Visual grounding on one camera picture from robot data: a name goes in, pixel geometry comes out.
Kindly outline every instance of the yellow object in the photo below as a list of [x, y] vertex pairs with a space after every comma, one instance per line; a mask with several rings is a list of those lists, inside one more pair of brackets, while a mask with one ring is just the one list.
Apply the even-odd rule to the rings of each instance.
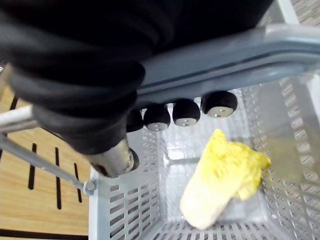
[[217, 129], [206, 145], [184, 190], [180, 209], [185, 219], [203, 230], [212, 225], [231, 198], [246, 200], [260, 185], [270, 159], [240, 142], [228, 142]]

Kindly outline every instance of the wooden floor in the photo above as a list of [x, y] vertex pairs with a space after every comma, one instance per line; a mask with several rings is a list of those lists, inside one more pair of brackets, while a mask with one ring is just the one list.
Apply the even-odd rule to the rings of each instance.
[[[6, 88], [0, 98], [0, 112], [25, 106]], [[75, 175], [90, 178], [90, 165], [66, 143], [36, 128], [8, 137]], [[2, 152], [0, 158], [0, 229], [63, 235], [88, 235], [88, 197], [63, 179], [40, 168], [33, 170], [17, 157]]]

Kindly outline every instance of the gray carpet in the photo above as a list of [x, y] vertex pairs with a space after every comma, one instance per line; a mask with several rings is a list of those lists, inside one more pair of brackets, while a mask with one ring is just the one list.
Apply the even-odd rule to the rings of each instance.
[[320, 0], [291, 0], [301, 24], [320, 26]]

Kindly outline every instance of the metal pipe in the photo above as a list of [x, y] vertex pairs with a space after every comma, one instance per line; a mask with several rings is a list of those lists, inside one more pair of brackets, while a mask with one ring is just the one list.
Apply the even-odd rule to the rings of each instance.
[[108, 151], [95, 155], [84, 155], [84, 157], [98, 172], [111, 178], [131, 171], [135, 162], [127, 139], [122, 139]]
[[16, 144], [1, 133], [0, 149], [17, 156], [18, 158], [30, 163], [37, 168], [46, 170], [47, 172], [72, 183], [77, 189], [83, 189], [84, 184], [80, 182], [75, 176], [63, 170], [62, 168], [48, 162], [34, 152], [29, 151], [28, 149]]
[[12, 133], [36, 127], [39, 127], [39, 124], [33, 117], [32, 105], [0, 114], [0, 133]]

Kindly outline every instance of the round black knob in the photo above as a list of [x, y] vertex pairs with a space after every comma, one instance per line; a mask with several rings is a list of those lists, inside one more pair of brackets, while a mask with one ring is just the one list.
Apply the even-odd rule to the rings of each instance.
[[200, 119], [200, 110], [198, 105], [190, 99], [178, 100], [173, 107], [172, 118], [174, 124], [181, 127], [195, 125]]
[[131, 133], [144, 127], [140, 110], [132, 110], [126, 118], [126, 132]]
[[225, 118], [237, 109], [237, 97], [228, 91], [216, 91], [201, 98], [201, 109], [212, 118]]
[[153, 132], [166, 130], [170, 125], [170, 114], [167, 107], [162, 104], [147, 108], [143, 116], [144, 125]]

